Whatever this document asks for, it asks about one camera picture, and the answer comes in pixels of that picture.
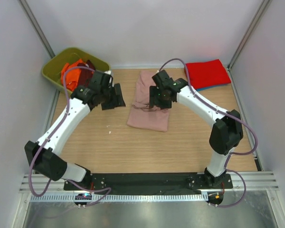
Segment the pink t shirt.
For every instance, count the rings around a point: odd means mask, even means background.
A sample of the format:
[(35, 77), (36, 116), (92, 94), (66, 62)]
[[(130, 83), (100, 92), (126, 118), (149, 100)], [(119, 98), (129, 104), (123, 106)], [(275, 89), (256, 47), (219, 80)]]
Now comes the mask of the pink t shirt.
[(127, 125), (133, 128), (167, 132), (169, 110), (149, 107), (149, 89), (155, 85), (153, 72), (141, 70), (136, 81), (135, 96), (131, 104)]

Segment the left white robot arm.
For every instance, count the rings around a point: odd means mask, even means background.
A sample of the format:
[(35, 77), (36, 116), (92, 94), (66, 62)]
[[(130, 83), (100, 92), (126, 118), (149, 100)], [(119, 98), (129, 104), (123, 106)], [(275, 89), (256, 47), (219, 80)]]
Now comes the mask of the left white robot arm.
[(80, 85), (67, 95), (66, 107), (48, 131), (36, 142), (26, 143), (24, 150), (30, 170), (51, 181), (63, 179), (73, 181), (81, 190), (90, 188), (90, 170), (64, 161), (60, 154), (79, 123), (98, 105), (104, 110), (125, 106), (121, 86), (114, 83), (111, 71), (96, 70), (87, 85)]

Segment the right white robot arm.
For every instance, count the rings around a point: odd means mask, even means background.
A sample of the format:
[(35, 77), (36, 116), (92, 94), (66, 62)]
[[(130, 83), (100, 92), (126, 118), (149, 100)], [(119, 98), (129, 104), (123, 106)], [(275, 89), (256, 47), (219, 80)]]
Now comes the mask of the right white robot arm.
[(210, 188), (221, 185), (226, 170), (225, 162), (243, 138), (241, 123), (227, 116), (240, 119), (236, 110), (220, 110), (201, 96), (183, 78), (173, 80), (165, 70), (159, 71), (152, 80), (155, 85), (149, 89), (149, 106), (170, 109), (173, 102), (180, 103), (201, 117), (210, 127), (209, 144), (213, 150), (210, 163), (204, 170), (205, 184)]

